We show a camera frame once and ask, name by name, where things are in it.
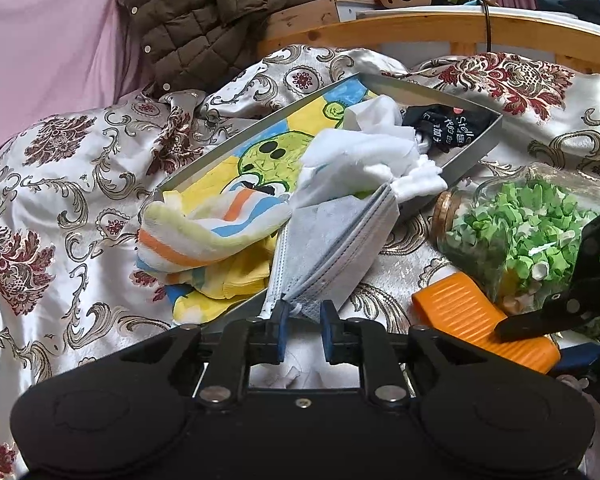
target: wooden headboard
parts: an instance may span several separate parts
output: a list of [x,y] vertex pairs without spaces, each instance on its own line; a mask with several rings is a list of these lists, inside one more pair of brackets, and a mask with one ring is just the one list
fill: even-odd
[[[586,30],[579,20],[570,24],[541,18],[491,15],[493,44],[544,50],[555,62],[583,73],[600,73],[600,33]],[[303,43],[332,47],[377,47],[382,43],[448,41],[451,54],[472,56],[483,43],[486,24],[482,13],[409,12],[289,32],[258,44],[261,56],[284,46]]]

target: orange ribbed plastic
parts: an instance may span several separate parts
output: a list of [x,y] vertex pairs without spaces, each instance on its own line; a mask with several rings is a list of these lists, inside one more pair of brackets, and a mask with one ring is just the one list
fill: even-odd
[[545,337],[497,341],[493,329],[507,316],[462,272],[423,288],[411,299],[434,328],[527,368],[545,374],[560,360],[560,351]]

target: puffer jacket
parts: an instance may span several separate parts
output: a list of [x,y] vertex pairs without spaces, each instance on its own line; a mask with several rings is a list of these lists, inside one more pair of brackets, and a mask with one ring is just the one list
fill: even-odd
[[158,92],[218,90],[257,61],[266,17],[312,0],[121,0]]

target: gray face mask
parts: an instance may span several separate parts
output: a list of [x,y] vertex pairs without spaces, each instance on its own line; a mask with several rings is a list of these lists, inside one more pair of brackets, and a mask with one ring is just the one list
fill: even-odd
[[345,196],[294,210],[278,232],[261,317],[276,301],[292,315],[320,321],[320,302],[339,309],[371,267],[398,219],[398,203],[384,184],[366,198]]

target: black cable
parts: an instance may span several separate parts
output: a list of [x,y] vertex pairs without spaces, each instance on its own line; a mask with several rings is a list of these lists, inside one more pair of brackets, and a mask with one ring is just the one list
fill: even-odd
[[491,17],[489,15],[489,4],[487,0],[478,0],[484,10],[484,20],[487,27],[487,52],[491,52]]

